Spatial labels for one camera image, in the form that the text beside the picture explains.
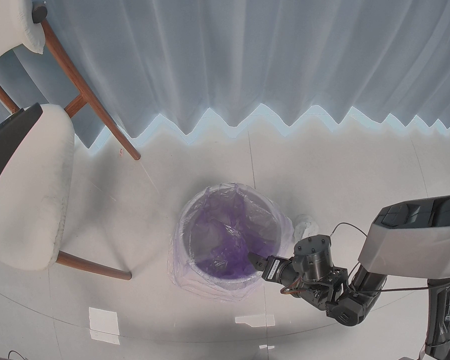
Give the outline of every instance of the gray plastic housing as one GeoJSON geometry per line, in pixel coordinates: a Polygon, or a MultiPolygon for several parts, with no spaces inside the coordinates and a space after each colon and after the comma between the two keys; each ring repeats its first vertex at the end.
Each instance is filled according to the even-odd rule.
{"type": "Polygon", "coordinates": [[[383,208],[370,226],[358,261],[371,273],[450,278],[450,196],[383,208]]]}

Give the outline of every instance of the tile floor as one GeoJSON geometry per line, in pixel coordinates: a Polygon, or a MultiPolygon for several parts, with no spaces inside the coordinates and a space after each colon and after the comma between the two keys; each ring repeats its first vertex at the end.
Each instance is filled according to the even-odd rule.
{"type": "MultiPolygon", "coordinates": [[[[58,264],[22,272],[0,263],[0,356],[16,350],[30,360],[416,358],[427,292],[383,294],[362,324],[348,328],[280,295],[277,284],[219,303],[181,290],[167,275],[180,211],[208,185],[255,186],[289,218],[312,215],[326,234],[341,221],[368,230],[384,206],[450,194],[450,130],[425,129],[418,120],[400,127],[393,118],[366,126],[360,116],[348,115],[331,131],[323,113],[311,112],[283,136],[276,115],[256,114],[234,138],[210,116],[190,144],[162,123],[139,147],[138,162],[120,155],[113,137],[95,152],[77,141],[61,249],[129,269],[133,278],[58,264]],[[119,344],[92,339],[90,307],[116,312],[119,344]],[[250,326],[237,317],[265,323],[250,326]]],[[[364,238],[339,228],[333,261],[352,268],[364,238]]],[[[391,276],[387,286],[425,283],[391,276]]]]}

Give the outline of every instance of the curtain fold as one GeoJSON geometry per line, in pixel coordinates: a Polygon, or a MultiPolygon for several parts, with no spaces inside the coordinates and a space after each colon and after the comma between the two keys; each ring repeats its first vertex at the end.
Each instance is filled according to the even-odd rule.
{"type": "MultiPolygon", "coordinates": [[[[260,103],[288,125],[320,105],[338,123],[354,106],[450,126],[450,0],[45,1],[132,138],[159,113],[188,134],[209,107],[236,126],[260,103]]],[[[0,58],[0,84],[20,107],[78,94],[47,51],[23,46],[0,58]]],[[[88,147],[103,127],[88,106],[73,123],[88,147]]]]}

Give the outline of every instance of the white chair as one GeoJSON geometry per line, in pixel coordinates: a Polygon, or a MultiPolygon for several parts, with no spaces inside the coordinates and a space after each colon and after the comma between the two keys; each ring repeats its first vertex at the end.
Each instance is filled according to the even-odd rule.
{"type": "MultiPolygon", "coordinates": [[[[42,26],[32,21],[32,1],[0,0],[0,56],[20,44],[38,53],[45,44],[42,26]]],[[[0,176],[0,261],[23,270],[44,270],[56,262],[130,280],[130,272],[60,251],[75,131],[59,105],[41,107],[42,115],[0,176]]]]}

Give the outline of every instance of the transparent plastic liner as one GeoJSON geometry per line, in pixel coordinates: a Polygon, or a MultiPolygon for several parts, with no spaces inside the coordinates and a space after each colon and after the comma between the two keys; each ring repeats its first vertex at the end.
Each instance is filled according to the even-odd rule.
{"type": "Polygon", "coordinates": [[[168,274],[175,285],[200,297],[238,301],[251,293],[262,275],[248,261],[248,252],[283,255],[292,236],[290,219],[252,187],[209,187],[180,215],[168,274]]]}

